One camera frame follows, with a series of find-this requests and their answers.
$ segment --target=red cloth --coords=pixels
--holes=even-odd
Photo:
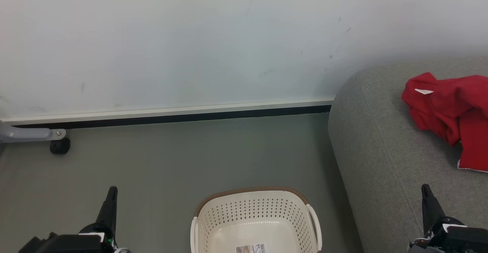
[[[421,130],[451,146],[462,141],[459,168],[488,171],[488,77],[437,80],[427,72],[407,81],[401,99]]]

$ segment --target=black baseboard strip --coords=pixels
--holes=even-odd
[[[80,122],[67,122],[67,123],[33,124],[33,125],[21,125],[17,127],[50,128],[50,129],[94,128],[94,127],[105,127],[105,126],[107,127],[107,126],[146,125],[146,124],[207,121],[207,120],[221,120],[221,119],[235,119],[235,118],[255,118],[255,117],[269,117],[269,116],[283,116],[283,115],[314,114],[314,113],[325,113],[325,112],[329,112],[330,110],[331,110],[331,106],[329,105],[329,106],[261,109],[261,110],[216,112],[216,113],[205,113],[205,114],[159,116],[159,117],[142,117],[142,118],[113,119],[113,120],[80,121]]]

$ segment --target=white label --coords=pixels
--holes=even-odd
[[[253,244],[236,247],[236,253],[266,253],[265,244]]]
[[[430,93],[434,92],[434,91],[423,90],[423,89],[416,89],[415,91],[420,92],[420,93],[422,93],[424,95],[427,95],[427,94],[430,94]]]
[[[96,235],[100,236],[100,242],[103,243],[103,239],[105,238],[105,233],[104,232],[90,232],[90,233],[78,233],[78,235],[85,235],[85,236],[90,236],[90,235]]]
[[[465,225],[458,225],[458,224],[442,224],[442,227],[444,228],[444,231],[448,233],[449,227],[467,227]]]

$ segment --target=clothing tag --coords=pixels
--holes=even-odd
[[[253,244],[236,247],[236,253],[266,253],[265,244]]]
[[[416,89],[415,91],[420,92],[420,93],[422,93],[424,95],[427,95],[427,94],[430,94],[430,93],[434,92],[434,91],[422,90],[422,89]]]

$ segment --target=white wall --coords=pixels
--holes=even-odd
[[[333,97],[487,51],[488,0],[0,0],[0,118]]]

